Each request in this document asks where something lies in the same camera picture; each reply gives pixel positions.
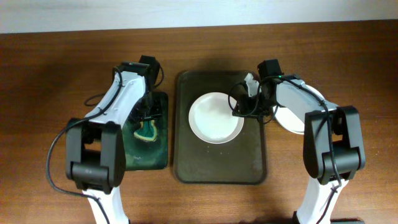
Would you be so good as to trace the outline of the green yellow sponge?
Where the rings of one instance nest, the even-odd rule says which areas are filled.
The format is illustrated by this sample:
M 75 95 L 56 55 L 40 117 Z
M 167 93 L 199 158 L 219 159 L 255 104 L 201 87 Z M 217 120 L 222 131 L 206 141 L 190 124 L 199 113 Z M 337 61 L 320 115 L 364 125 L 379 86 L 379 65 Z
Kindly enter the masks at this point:
M 134 131 L 134 137 L 145 142 L 154 142 L 158 136 L 158 130 L 154 120 L 140 122 L 140 128 Z

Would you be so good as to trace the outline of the white plate top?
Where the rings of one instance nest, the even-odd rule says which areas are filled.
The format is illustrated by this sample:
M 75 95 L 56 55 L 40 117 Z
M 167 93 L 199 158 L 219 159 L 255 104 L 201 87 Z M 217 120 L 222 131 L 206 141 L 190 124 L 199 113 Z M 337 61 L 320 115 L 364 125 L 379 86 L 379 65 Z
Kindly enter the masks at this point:
M 282 107 L 278 107 L 275 119 L 295 134 L 304 134 L 305 113 L 323 109 L 315 105 L 318 101 L 313 95 L 285 82 L 277 85 L 277 102 Z

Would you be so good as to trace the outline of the white plate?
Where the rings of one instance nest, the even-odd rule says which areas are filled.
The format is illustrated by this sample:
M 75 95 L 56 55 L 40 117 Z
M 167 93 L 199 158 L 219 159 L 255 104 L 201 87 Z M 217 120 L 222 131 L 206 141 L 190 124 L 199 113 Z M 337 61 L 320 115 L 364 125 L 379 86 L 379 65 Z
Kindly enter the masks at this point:
M 285 82 L 277 85 L 277 102 L 282 107 L 278 107 L 275 119 L 295 134 L 304 134 L 305 113 L 323 109 L 315 105 L 318 101 L 313 95 Z
M 232 141 L 241 132 L 244 118 L 232 115 L 237 101 L 226 93 L 211 92 L 197 98 L 188 112 L 188 123 L 193 133 L 210 144 Z

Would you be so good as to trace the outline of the white plate bottom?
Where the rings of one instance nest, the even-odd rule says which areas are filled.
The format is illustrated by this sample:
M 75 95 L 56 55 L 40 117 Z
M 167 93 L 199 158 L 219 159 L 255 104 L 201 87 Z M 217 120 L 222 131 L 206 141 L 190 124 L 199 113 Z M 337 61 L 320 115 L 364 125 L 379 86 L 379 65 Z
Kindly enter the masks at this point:
M 232 115 L 237 101 L 226 93 L 211 92 L 197 98 L 188 112 L 188 123 L 193 133 L 210 144 L 232 141 L 241 132 L 244 118 Z

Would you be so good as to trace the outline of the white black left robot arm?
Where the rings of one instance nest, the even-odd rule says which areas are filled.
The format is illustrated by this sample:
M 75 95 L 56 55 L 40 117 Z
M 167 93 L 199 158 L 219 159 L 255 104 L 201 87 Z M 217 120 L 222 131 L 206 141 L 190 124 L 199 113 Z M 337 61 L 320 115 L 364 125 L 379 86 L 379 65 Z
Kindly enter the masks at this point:
M 155 141 L 162 117 L 153 91 L 162 67 L 153 56 L 113 68 L 113 82 L 83 119 L 71 119 L 66 131 L 66 176 L 91 205 L 97 223 L 129 223 L 119 186 L 126 171 L 123 128 L 134 139 Z

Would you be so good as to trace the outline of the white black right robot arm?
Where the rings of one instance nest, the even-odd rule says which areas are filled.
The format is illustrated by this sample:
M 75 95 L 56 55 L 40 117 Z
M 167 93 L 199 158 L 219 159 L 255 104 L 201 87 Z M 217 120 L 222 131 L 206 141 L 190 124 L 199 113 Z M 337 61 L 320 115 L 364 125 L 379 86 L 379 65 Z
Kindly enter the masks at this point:
M 331 223 L 341 191 L 366 163 L 358 110 L 320 97 L 298 75 L 284 74 L 276 59 L 261 62 L 257 71 L 259 78 L 248 75 L 240 82 L 246 92 L 229 105 L 232 115 L 265 124 L 265 116 L 287 108 L 304 123 L 309 180 L 292 223 Z

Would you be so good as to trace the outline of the small dark green tray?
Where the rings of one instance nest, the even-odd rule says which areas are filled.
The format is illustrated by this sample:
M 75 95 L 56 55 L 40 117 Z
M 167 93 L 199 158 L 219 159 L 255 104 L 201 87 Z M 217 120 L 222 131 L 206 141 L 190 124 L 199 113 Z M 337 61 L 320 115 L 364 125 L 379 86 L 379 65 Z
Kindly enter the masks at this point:
M 145 142 L 134 137 L 134 131 L 141 126 L 140 122 L 130 122 L 128 117 L 124 123 L 122 132 L 128 171 L 159 170 L 167 167 L 169 98 L 166 93 L 161 93 L 162 116 L 153 119 L 158 130 L 158 136 L 154 142 Z

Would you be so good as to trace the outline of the large dark brown tray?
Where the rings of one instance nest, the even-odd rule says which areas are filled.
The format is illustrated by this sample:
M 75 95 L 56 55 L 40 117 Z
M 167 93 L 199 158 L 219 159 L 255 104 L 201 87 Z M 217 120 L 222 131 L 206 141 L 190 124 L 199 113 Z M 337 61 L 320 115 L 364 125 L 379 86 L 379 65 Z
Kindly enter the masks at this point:
M 228 93 L 247 70 L 187 70 L 177 78 L 174 176 L 186 184 L 257 185 L 267 177 L 265 127 L 246 118 L 240 133 L 224 144 L 202 141 L 188 123 L 193 102 L 210 92 Z

